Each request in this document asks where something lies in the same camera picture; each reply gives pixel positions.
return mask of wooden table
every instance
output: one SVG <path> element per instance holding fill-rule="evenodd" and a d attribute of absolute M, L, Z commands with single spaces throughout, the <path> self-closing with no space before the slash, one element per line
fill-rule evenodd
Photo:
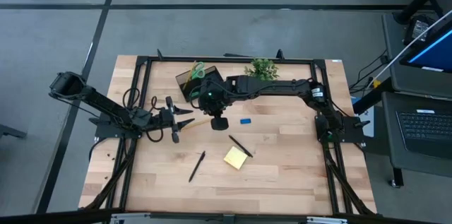
<path fill-rule="evenodd" d="M 108 97 L 121 103 L 130 88 L 136 56 L 118 56 Z M 145 108 L 157 96 L 157 106 L 165 105 L 171 96 L 174 104 L 192 109 L 186 103 L 174 78 L 188 71 L 191 62 L 152 63 Z M 245 64 L 208 63 L 216 66 L 223 78 L 243 74 Z M 353 115 L 345 72 L 341 61 L 326 61 L 328 81 L 334 102 Z M 278 64 L 279 80 L 309 78 L 309 66 Z M 183 213 L 262 213 L 288 215 L 330 215 L 331 203 L 321 145 L 316 140 L 315 111 L 301 98 L 261 96 L 254 100 L 235 102 L 224 117 L 229 119 L 226 131 L 214 131 L 204 123 L 179 133 L 174 144 L 171 132 L 159 143 L 145 136 L 138 140 L 136 157 L 127 199 L 127 211 Z M 195 110 L 179 115 L 179 121 L 210 117 Z M 251 118 L 251 124 L 239 120 Z M 151 136 L 157 137 L 158 131 Z M 228 165 L 223 158 L 234 145 L 233 135 L 254 158 L 247 158 L 241 170 Z M 119 140 L 109 139 L 93 151 L 80 206 L 89 204 L 111 176 Z M 358 196 L 376 211 L 366 163 L 362 152 L 351 143 L 342 143 L 347 179 Z M 192 182 L 188 183 L 200 154 L 206 151 Z M 343 197 L 336 181 L 340 209 Z M 118 183 L 114 206 L 118 206 L 122 181 Z"/>

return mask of sticky note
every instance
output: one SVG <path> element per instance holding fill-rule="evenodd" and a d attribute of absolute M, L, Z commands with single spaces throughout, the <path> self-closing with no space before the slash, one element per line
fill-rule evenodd
<path fill-rule="evenodd" d="M 248 155 L 233 146 L 231 150 L 229 150 L 229 153 L 227 153 L 224 160 L 232 167 L 235 167 L 239 170 L 245 162 L 246 157 L 248 157 Z"/>

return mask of marker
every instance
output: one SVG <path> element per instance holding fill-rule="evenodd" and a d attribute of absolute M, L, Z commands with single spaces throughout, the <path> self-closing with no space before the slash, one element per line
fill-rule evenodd
<path fill-rule="evenodd" d="M 229 135 L 229 138 L 232 139 L 234 143 L 236 143 L 244 151 L 245 154 L 247 154 L 251 158 L 253 157 L 253 155 L 250 152 L 248 152 L 248 150 L 245 149 L 243 145 L 241 145 L 237 140 L 235 140 L 235 138 L 233 138 L 231 135 Z"/>
<path fill-rule="evenodd" d="M 205 156 L 206 156 L 206 151 L 204 151 L 203 154 L 201 154 L 201 157 L 199 158 L 198 163 L 196 163 L 196 167 L 195 167 L 195 169 L 193 170 L 193 172 L 192 172 L 191 175 L 190 175 L 189 182 L 192 181 L 193 176 L 195 176 L 195 173 L 196 173 L 196 171 L 197 171 L 197 169 L 198 169 L 198 167 L 199 167 L 199 164 L 201 163 L 201 161 L 203 161 L 203 159 L 204 159 Z"/>

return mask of gray floor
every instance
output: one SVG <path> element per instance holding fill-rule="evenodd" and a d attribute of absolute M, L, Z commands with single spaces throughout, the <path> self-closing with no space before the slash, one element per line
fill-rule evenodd
<path fill-rule="evenodd" d="M 0 0 L 0 3 L 92 3 L 105 0 Z M 411 0 L 113 0 L 114 4 L 407 4 Z M 446 10 L 450 0 L 439 0 Z M 0 216 L 31 213 L 66 111 L 47 96 L 57 72 L 83 67 L 100 11 L 0 10 L 0 123 L 28 132 L 0 140 Z M 347 79 L 385 49 L 381 12 L 110 11 L 88 83 L 106 93 L 118 54 L 342 59 Z M 49 211 L 78 205 L 95 127 L 79 112 Z M 379 213 L 450 223 L 452 179 L 404 171 L 406 186 L 386 184 L 385 157 L 367 156 Z"/>

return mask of blue block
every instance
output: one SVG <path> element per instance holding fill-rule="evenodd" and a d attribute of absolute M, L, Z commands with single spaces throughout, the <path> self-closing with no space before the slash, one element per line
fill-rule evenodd
<path fill-rule="evenodd" d="M 250 124 L 251 119 L 240 119 L 240 124 Z"/>

